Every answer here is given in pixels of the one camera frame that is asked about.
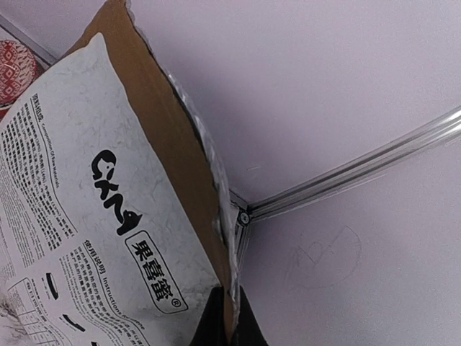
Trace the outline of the white brown pet food bag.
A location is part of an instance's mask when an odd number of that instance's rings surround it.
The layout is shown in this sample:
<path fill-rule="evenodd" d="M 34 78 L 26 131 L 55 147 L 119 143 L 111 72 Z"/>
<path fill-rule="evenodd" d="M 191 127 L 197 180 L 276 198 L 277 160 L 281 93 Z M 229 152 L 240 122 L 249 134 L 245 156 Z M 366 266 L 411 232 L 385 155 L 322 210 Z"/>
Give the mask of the white brown pet food bag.
<path fill-rule="evenodd" d="M 189 345 L 214 287 L 238 313 L 212 141 L 106 1 L 1 121 L 1 343 Z"/>

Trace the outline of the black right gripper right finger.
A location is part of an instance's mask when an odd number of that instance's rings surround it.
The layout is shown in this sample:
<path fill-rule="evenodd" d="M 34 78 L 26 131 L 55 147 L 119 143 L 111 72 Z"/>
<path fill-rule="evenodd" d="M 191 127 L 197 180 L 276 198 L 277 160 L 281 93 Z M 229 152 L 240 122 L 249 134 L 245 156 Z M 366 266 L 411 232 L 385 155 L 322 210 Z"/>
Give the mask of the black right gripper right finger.
<path fill-rule="evenodd" d="M 253 310 L 242 287 L 240 287 L 240 313 L 232 336 L 234 346 L 268 346 Z"/>

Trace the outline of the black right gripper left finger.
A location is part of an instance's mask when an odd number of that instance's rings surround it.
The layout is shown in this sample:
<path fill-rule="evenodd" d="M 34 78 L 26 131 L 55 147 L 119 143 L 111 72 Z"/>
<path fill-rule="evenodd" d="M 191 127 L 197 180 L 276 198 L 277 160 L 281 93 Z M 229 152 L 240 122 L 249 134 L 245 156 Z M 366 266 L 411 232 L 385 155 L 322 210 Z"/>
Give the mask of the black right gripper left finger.
<path fill-rule="evenodd" d="M 225 345 L 223 296 L 223 287 L 214 287 L 211 290 L 190 346 Z"/>

